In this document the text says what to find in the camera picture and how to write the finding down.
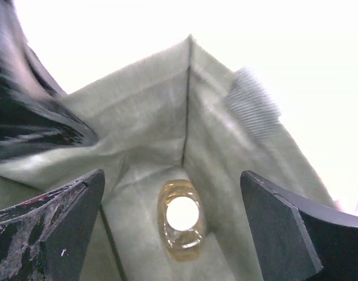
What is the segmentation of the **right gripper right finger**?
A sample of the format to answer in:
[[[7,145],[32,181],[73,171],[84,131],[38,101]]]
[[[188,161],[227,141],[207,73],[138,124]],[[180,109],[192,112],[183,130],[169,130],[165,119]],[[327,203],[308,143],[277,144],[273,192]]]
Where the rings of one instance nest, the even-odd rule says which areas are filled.
[[[358,280],[358,217],[243,171],[240,187],[264,280]]]

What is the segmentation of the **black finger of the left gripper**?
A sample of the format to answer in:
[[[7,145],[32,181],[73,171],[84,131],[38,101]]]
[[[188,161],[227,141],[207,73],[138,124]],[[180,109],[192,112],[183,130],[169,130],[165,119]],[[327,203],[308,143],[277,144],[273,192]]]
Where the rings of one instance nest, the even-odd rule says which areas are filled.
[[[28,46],[13,1],[0,1],[0,163],[96,143],[96,133],[60,102],[65,96]]]

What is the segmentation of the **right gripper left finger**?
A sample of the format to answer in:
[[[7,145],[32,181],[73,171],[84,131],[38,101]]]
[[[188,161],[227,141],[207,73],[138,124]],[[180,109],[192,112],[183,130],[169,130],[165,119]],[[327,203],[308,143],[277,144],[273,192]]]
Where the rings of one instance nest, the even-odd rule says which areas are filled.
[[[0,210],[0,280],[79,280],[104,186],[97,169]]]

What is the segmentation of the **amber bottle white cap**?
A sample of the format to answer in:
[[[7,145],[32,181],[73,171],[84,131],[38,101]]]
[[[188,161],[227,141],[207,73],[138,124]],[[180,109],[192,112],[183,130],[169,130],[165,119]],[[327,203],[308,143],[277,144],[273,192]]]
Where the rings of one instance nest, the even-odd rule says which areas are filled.
[[[204,207],[194,185],[185,179],[167,181],[156,205],[158,231],[176,262],[197,259],[206,236]]]

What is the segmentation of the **green canvas bag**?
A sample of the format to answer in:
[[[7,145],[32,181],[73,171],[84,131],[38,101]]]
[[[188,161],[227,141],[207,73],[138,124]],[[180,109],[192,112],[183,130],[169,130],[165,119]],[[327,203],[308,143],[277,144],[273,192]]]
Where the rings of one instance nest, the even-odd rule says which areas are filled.
[[[283,125],[257,140],[232,116],[225,98],[234,78],[186,39],[64,97],[98,144],[1,164],[0,209],[103,169],[102,208],[81,280],[261,280],[241,173],[334,203]],[[173,179],[190,180],[205,206],[208,233],[193,262],[175,262],[158,234],[158,194]]]

